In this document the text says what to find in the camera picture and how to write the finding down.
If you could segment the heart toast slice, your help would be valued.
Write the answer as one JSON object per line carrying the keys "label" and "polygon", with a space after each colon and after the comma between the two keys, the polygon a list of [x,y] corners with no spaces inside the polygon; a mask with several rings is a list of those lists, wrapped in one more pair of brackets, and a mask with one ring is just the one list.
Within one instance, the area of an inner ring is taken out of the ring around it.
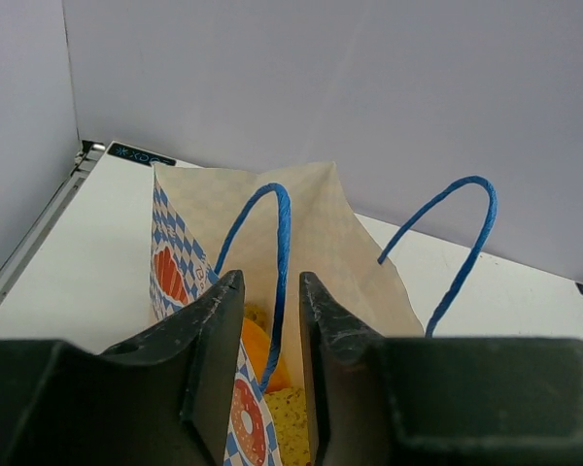
{"label": "heart toast slice", "polygon": [[305,390],[289,387],[266,393],[283,465],[311,464]]}
{"label": "heart toast slice", "polygon": [[255,303],[244,304],[244,318],[254,323],[261,330],[267,332],[268,327],[268,312],[261,306]]}

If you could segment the orange oval bread roll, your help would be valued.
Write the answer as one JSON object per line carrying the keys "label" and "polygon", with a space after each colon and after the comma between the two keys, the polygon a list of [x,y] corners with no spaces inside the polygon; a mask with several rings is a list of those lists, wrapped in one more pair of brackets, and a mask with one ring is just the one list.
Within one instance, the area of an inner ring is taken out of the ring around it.
{"label": "orange oval bread roll", "polygon": [[[270,338],[255,322],[245,317],[243,319],[241,339],[257,380],[261,382],[269,356]],[[271,393],[291,387],[292,381],[286,361],[283,356],[280,356],[265,392]]]}

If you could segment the paper bread bag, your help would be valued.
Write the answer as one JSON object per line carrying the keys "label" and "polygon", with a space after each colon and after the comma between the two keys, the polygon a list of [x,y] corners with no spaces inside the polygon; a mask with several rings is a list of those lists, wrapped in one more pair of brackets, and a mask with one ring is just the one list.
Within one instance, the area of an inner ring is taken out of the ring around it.
{"label": "paper bread bag", "polygon": [[485,245],[497,216],[497,195],[484,178],[452,183],[483,187],[489,206],[481,231],[444,297],[422,324],[389,259],[348,204],[331,163],[254,174],[226,169],[154,169],[150,299],[162,320],[198,299],[229,270],[246,284],[245,303],[268,312],[269,356],[257,380],[240,337],[226,465],[283,465],[265,401],[283,356],[291,387],[305,390],[299,279],[315,274],[331,296],[379,334],[429,338]]}

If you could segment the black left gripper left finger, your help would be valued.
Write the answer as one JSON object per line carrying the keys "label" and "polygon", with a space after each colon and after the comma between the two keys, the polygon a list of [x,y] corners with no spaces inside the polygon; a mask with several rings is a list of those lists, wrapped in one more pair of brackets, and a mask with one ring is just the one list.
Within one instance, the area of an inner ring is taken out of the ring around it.
{"label": "black left gripper left finger", "polygon": [[94,354],[0,340],[0,465],[220,465],[244,277]]}

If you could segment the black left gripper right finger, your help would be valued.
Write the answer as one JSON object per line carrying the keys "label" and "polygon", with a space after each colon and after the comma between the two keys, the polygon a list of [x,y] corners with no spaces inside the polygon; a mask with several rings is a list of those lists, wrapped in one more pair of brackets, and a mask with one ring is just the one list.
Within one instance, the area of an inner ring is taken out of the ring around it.
{"label": "black left gripper right finger", "polygon": [[583,465],[583,341],[389,338],[299,279],[316,465]]}

